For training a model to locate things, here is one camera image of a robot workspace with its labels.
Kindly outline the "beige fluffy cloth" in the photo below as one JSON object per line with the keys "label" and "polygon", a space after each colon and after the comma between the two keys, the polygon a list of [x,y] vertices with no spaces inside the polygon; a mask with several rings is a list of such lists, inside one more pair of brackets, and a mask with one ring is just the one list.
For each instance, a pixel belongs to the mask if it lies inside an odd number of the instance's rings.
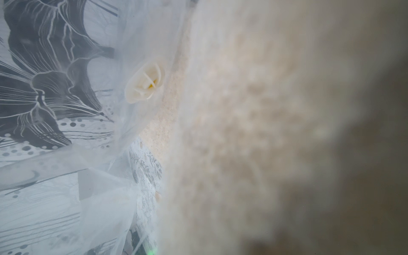
{"label": "beige fluffy cloth", "polygon": [[199,1],[189,24],[158,254],[407,254],[407,1]]}

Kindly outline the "clear plastic vacuum bag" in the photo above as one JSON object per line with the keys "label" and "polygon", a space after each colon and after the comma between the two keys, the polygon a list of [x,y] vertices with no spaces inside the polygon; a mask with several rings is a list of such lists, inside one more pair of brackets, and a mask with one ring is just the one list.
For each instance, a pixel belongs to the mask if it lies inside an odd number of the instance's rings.
{"label": "clear plastic vacuum bag", "polygon": [[140,133],[195,1],[1,2],[1,254],[154,255]]}

